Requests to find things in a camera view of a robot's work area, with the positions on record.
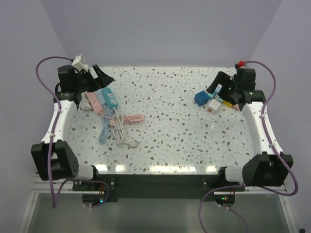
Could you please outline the white cartoon cube adapter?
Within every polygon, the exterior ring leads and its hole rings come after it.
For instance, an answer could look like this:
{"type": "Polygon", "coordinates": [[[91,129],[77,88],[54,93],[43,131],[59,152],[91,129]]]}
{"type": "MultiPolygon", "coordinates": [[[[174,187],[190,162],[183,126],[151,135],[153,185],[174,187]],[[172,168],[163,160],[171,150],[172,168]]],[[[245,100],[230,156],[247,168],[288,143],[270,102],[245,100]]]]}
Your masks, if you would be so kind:
{"type": "Polygon", "coordinates": [[[207,111],[211,114],[216,114],[221,108],[221,105],[222,104],[220,102],[218,102],[215,99],[212,99],[207,103],[207,111]]]}

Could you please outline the light blue power strip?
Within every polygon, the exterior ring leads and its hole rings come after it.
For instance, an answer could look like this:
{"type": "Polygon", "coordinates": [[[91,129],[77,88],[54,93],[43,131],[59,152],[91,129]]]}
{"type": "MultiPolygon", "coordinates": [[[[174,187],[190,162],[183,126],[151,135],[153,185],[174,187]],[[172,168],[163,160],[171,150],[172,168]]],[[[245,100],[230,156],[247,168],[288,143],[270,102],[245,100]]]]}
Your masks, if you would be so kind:
{"type": "Polygon", "coordinates": [[[104,97],[102,95],[102,89],[97,90],[95,93],[96,93],[96,95],[98,97],[98,100],[101,103],[101,105],[105,105],[106,101],[105,101],[105,99],[104,99],[104,97]]]}

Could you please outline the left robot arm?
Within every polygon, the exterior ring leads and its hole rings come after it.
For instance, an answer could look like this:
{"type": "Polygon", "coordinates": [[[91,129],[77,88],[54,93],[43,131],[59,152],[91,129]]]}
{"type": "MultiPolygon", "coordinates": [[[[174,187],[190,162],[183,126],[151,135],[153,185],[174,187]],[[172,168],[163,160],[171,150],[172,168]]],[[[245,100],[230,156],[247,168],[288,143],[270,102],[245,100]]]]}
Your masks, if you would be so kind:
{"type": "Polygon", "coordinates": [[[59,83],[52,91],[54,111],[48,131],[39,144],[31,147],[31,154],[40,178],[84,180],[89,190],[100,187],[101,179],[95,167],[80,165],[68,145],[69,130],[82,100],[82,93],[107,87],[114,79],[97,65],[79,71],[72,65],[58,68],[59,83]]]}

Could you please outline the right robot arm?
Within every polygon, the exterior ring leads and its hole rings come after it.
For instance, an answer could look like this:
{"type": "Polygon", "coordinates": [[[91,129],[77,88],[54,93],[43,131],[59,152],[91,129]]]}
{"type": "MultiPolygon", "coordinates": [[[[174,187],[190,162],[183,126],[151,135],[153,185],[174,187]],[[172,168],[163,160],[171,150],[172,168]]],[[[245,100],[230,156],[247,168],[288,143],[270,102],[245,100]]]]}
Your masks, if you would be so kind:
{"type": "Polygon", "coordinates": [[[248,186],[282,186],[293,158],[285,154],[279,145],[267,113],[264,92],[256,90],[256,72],[252,68],[238,68],[230,77],[220,71],[207,92],[220,88],[218,96],[231,104],[237,104],[249,127],[254,156],[243,166],[220,168],[216,179],[219,189],[227,191],[234,183],[248,186]]]}

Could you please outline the yellow cube socket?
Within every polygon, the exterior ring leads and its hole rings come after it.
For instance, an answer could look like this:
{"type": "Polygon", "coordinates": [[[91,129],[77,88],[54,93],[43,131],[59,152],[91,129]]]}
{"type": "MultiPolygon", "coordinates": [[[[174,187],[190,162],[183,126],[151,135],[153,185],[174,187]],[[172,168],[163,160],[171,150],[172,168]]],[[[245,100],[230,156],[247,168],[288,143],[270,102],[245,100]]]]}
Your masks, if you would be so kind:
{"type": "Polygon", "coordinates": [[[227,101],[223,101],[223,104],[225,105],[225,106],[227,106],[227,107],[229,107],[229,108],[232,108],[232,106],[233,106],[233,104],[231,104],[231,103],[229,103],[229,102],[227,102],[227,101]]]}

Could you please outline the pink power strip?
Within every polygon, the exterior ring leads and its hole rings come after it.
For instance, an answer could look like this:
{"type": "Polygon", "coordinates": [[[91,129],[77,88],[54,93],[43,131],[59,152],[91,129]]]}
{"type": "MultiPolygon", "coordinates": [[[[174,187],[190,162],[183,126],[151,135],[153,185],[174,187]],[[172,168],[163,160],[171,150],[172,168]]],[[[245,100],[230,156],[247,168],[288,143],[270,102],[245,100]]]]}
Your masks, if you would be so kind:
{"type": "Polygon", "coordinates": [[[101,104],[101,102],[98,99],[98,96],[95,92],[86,92],[86,96],[94,110],[95,113],[103,115],[104,114],[104,108],[101,104]]]}

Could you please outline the small blue charger plug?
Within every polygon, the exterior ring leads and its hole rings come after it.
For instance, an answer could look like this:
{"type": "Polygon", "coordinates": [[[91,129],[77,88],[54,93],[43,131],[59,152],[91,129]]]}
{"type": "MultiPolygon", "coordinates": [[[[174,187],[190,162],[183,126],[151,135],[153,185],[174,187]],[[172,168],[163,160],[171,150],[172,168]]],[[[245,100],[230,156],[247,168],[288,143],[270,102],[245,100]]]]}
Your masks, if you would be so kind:
{"type": "Polygon", "coordinates": [[[218,95],[219,92],[221,91],[221,89],[222,89],[222,85],[221,85],[221,84],[218,84],[217,87],[216,87],[215,90],[214,90],[213,95],[215,95],[215,96],[218,95]]]}

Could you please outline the blue cube socket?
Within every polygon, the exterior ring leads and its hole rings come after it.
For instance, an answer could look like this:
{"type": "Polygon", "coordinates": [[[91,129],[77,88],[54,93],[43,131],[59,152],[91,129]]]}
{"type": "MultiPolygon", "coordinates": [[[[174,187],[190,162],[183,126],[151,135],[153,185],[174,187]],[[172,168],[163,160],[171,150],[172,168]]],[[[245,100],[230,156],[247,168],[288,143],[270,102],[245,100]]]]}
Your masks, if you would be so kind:
{"type": "Polygon", "coordinates": [[[207,94],[206,91],[201,91],[201,92],[195,94],[194,101],[199,107],[201,107],[201,106],[205,105],[206,103],[208,103],[209,95],[207,94]]]}

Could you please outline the pink cube socket adapter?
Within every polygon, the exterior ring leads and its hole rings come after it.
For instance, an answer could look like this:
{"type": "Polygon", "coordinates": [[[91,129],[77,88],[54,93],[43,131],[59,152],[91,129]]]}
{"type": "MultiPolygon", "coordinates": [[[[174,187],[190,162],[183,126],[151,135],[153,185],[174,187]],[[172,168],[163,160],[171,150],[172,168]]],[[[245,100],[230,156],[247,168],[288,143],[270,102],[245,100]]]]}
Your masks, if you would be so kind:
{"type": "Polygon", "coordinates": [[[240,110],[240,108],[239,108],[239,105],[238,105],[238,104],[233,105],[233,106],[232,106],[232,108],[233,108],[233,109],[235,109],[235,110],[237,110],[237,111],[239,111],[239,110],[240,110]]]}

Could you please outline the teal power strip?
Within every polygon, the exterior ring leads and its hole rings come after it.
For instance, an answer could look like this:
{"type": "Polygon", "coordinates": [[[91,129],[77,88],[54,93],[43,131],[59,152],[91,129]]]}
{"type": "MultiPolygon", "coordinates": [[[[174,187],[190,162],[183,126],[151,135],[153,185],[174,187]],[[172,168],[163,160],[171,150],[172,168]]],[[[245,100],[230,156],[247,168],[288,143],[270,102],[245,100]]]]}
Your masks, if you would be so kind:
{"type": "Polygon", "coordinates": [[[118,107],[118,102],[112,92],[112,90],[109,87],[105,87],[101,90],[102,96],[105,100],[106,105],[109,109],[114,109],[118,107]]]}

